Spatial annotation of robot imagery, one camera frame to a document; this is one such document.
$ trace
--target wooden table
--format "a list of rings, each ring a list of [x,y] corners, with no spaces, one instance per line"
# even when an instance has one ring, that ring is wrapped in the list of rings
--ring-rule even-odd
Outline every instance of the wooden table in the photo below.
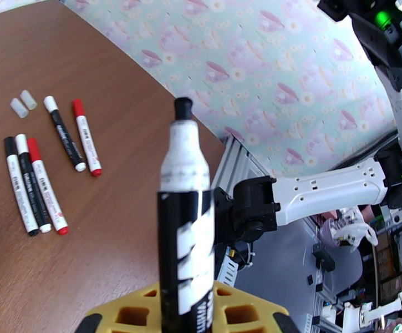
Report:
[[[28,89],[39,106],[19,119]],[[53,95],[75,141],[82,99],[103,174],[74,170],[43,107]],[[74,331],[85,312],[157,275],[155,193],[173,97],[58,1],[0,14],[0,332]],[[36,137],[69,234],[30,238],[9,180],[3,139]],[[212,176],[223,146],[200,126]]]

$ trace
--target green light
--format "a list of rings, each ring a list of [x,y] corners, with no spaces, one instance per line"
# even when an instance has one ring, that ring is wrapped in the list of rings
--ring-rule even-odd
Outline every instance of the green light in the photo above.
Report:
[[[380,29],[385,29],[391,23],[391,20],[392,16],[389,12],[381,11],[375,17],[375,24]]]

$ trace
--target red marker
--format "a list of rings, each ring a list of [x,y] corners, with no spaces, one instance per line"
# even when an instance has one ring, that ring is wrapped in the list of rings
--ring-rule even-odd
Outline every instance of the red marker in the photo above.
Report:
[[[96,153],[96,147],[94,146],[93,139],[91,137],[90,128],[84,113],[84,106],[82,101],[77,99],[73,101],[74,115],[76,116],[76,123],[78,124],[80,140],[82,141],[82,147],[88,161],[88,167],[93,176],[101,176],[102,167],[99,162],[98,154]]]
[[[62,210],[60,209],[58,200],[54,195],[52,185],[48,179],[44,162],[40,157],[38,143],[35,138],[29,138],[27,143],[30,152],[30,159],[33,164],[34,175],[36,176],[36,181],[39,184],[40,192],[42,193],[42,197],[47,206],[54,228],[59,235],[66,235],[68,233],[68,224],[62,214]]]

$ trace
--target marker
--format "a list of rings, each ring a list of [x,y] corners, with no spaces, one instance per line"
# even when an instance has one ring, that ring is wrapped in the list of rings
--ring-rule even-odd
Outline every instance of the marker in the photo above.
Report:
[[[77,171],[84,171],[86,168],[84,159],[80,155],[78,147],[76,147],[76,144],[73,142],[70,134],[68,133],[68,131],[65,127],[64,122],[62,121],[62,118],[60,117],[58,105],[56,104],[56,101],[50,95],[44,99],[44,105],[45,105],[45,108],[47,109],[48,113],[50,113],[50,115],[52,117],[54,126],[56,127],[56,130],[58,131],[60,140],[62,141],[62,145],[64,146],[68,157],[72,161],[72,163],[74,165],[74,169],[76,169]]]
[[[204,333],[213,322],[215,212],[192,104],[175,100],[157,194],[162,333]]]
[[[74,115],[76,116],[76,123],[79,129],[80,140],[82,141],[82,147],[84,148],[85,156],[88,161],[88,167],[93,176],[101,176],[102,167],[99,162],[96,147],[91,137],[90,127],[85,117],[84,106],[82,101],[77,99],[73,101]]]
[[[34,175],[33,166],[30,162],[27,136],[25,134],[19,134],[16,135],[15,140],[17,152],[19,154],[22,177],[25,182],[25,188],[27,188],[28,200],[30,201],[34,218],[38,223],[40,232],[44,234],[51,231],[52,225],[48,222],[48,212],[45,208],[39,185],[36,181],[36,176]]]
[[[59,235],[66,235],[68,233],[68,224],[62,214],[62,210],[60,209],[58,200],[54,195],[52,185],[48,179],[47,171],[45,170],[44,163],[40,157],[38,143],[35,138],[29,138],[27,143],[31,163],[34,169],[34,175],[36,176],[36,181],[40,186],[42,197],[44,198],[54,228]]]
[[[14,137],[7,137],[4,140],[5,153],[7,155],[8,171],[13,185],[14,195],[16,196],[17,205],[21,212],[22,220],[30,237],[36,236],[39,233],[39,227],[36,224],[33,210],[31,209],[28,200],[27,191],[22,180],[21,168],[17,158],[16,144]]]

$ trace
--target black marker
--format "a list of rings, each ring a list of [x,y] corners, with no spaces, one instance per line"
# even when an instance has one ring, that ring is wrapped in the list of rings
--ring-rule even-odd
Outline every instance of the black marker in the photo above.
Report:
[[[39,185],[34,175],[33,166],[31,165],[27,137],[25,134],[19,134],[16,135],[14,139],[16,140],[16,148],[19,154],[22,177],[25,182],[25,187],[27,188],[28,200],[30,201],[34,218],[36,218],[36,222],[39,225],[40,232],[44,234],[52,229],[52,225],[48,222],[47,208],[42,199]]]
[[[60,117],[56,101],[50,95],[44,99],[44,105],[48,113],[50,113],[52,117],[54,126],[58,131],[60,140],[62,141],[62,144],[65,148],[65,151],[67,152],[68,157],[70,158],[70,160],[74,165],[74,169],[76,169],[77,171],[84,171],[86,168],[86,164],[84,162],[84,159],[80,155],[79,150],[76,147],[76,144],[73,142],[70,134],[68,134],[65,124],[62,121],[62,118]]]
[[[215,211],[191,106],[175,100],[157,194],[162,333],[204,333],[213,322]]]
[[[13,185],[14,195],[16,196],[17,206],[21,212],[22,220],[30,237],[39,233],[39,227],[33,215],[27,191],[22,180],[21,168],[17,158],[16,144],[14,137],[7,137],[4,140],[5,153],[7,155],[8,171],[10,173],[11,184]]]

